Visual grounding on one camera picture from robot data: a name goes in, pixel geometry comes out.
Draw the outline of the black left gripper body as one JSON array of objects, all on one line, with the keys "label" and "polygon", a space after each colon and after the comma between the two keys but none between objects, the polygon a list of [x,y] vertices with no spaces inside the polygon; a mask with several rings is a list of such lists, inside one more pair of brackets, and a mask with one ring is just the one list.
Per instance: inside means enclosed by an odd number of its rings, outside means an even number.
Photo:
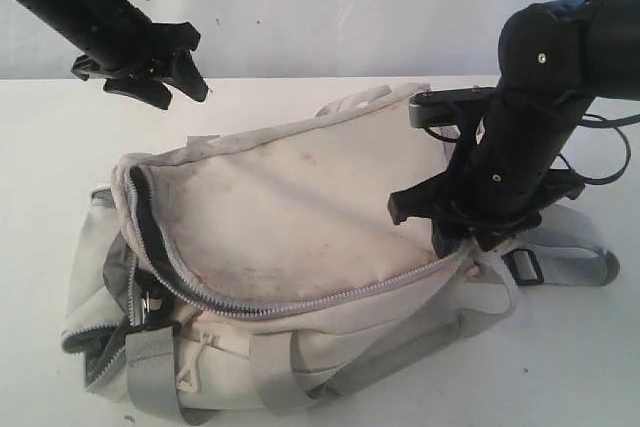
[{"label": "black left gripper body", "polygon": [[155,23],[128,0],[85,0],[70,21],[70,42],[82,51],[71,71],[82,80],[168,77],[200,39],[191,23]]}]

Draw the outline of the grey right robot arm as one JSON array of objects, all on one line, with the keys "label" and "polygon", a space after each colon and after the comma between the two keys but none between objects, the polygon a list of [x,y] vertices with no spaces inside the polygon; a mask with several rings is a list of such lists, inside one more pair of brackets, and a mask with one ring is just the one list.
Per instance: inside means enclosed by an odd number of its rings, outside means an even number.
[{"label": "grey right robot arm", "polygon": [[589,179],[554,161],[599,99],[639,97],[639,0],[556,0],[513,14],[498,41],[493,87],[415,94],[413,127],[459,135],[446,169],[394,192],[395,224],[426,218],[438,240],[490,250],[537,227]]}]

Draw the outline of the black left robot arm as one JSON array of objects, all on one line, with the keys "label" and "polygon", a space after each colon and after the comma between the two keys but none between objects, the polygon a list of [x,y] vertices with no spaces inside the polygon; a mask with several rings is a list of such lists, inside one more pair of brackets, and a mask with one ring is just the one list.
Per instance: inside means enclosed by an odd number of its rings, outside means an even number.
[{"label": "black left robot arm", "polygon": [[201,35],[191,23],[156,23],[129,0],[15,1],[81,51],[71,68],[79,79],[102,78],[105,92],[160,110],[173,90],[205,101],[192,58]]}]

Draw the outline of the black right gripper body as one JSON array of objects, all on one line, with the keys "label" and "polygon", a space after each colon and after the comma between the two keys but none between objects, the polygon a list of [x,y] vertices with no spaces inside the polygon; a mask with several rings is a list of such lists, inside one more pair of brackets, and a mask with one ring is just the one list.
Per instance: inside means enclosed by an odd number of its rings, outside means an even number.
[{"label": "black right gripper body", "polygon": [[484,250],[539,226],[542,210],[585,188],[577,173],[552,166],[584,112],[582,96],[558,102],[492,96],[475,124],[457,126],[460,135],[443,172],[391,193],[393,223],[465,223]]}]

